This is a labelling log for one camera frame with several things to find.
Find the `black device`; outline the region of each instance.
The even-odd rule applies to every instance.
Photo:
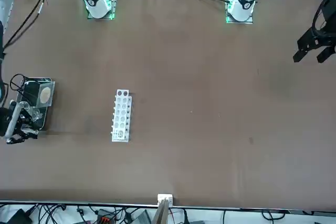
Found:
[[[22,209],[19,209],[7,222],[7,224],[31,224],[31,223],[32,220]]]
[[[322,12],[325,26],[320,30],[316,29],[317,18]],[[300,62],[306,54],[320,47],[326,48],[317,55],[319,63],[325,62],[331,55],[335,54],[336,46],[336,0],[323,0],[315,13],[312,26],[298,40],[299,50],[293,56],[294,62]]]

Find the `floor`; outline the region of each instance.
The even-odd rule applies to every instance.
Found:
[[[0,210],[0,221],[7,222],[12,217],[12,215],[19,210],[20,208],[24,211],[27,211],[33,205],[9,205],[1,208]],[[95,213],[89,207],[80,207],[83,209],[84,220],[91,221],[94,223],[97,219]],[[93,210],[98,210],[98,207],[92,207]],[[114,208],[105,208],[106,211],[114,211]],[[129,208],[127,211],[132,212],[136,210],[135,208]],[[140,215],[144,209],[138,209],[132,214],[132,219],[134,220],[138,215]],[[155,209],[147,209],[150,219],[152,220],[155,215]],[[187,216],[189,222],[197,221],[198,224],[215,224],[215,223],[223,223],[223,211],[221,210],[187,210]],[[172,215],[169,215],[167,224],[179,224],[184,221],[184,212],[182,209],[172,209]],[[33,223],[38,222],[39,210],[36,209],[30,218]],[[274,218],[280,217],[282,214],[273,214]],[[72,223],[81,223],[83,222],[80,214],[77,212],[77,207],[75,206],[67,206],[65,211],[58,209],[55,211],[53,218],[56,221],[56,224],[72,224]],[[123,217],[118,214],[118,219],[123,219]],[[47,219],[47,215],[41,220],[40,223],[45,223]],[[314,224],[314,222],[320,224],[332,224],[336,222],[335,217],[326,217],[326,216],[309,216],[309,215],[296,215],[296,214],[287,214],[281,220],[276,220],[275,224]],[[226,211],[225,212],[225,224],[271,224],[271,221],[264,219],[261,213],[258,212],[237,212],[237,211]]]

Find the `table surface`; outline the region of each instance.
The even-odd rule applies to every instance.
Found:
[[[3,72],[56,81],[49,131],[1,144],[1,198],[335,210],[336,60],[292,61],[320,1],[258,0],[238,25],[213,0],[118,0],[113,21],[48,0]],[[116,89],[129,143],[111,142]]]

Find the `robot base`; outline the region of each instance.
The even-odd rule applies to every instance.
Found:
[[[228,12],[229,9],[232,7],[232,2],[234,0],[229,0],[229,1],[230,1],[230,4],[225,3],[225,21],[226,21],[226,23],[228,23],[228,24],[230,24],[230,23],[239,23],[239,24],[250,24],[250,25],[253,24],[253,17],[252,17],[252,15],[246,21],[244,21],[244,22],[239,22],[239,21],[235,20],[231,16],[231,14]]]

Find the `white bracket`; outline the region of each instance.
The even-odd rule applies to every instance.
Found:
[[[161,201],[165,199],[168,200],[169,207],[173,207],[173,195],[172,194],[158,194],[157,195],[158,205],[161,203]]]

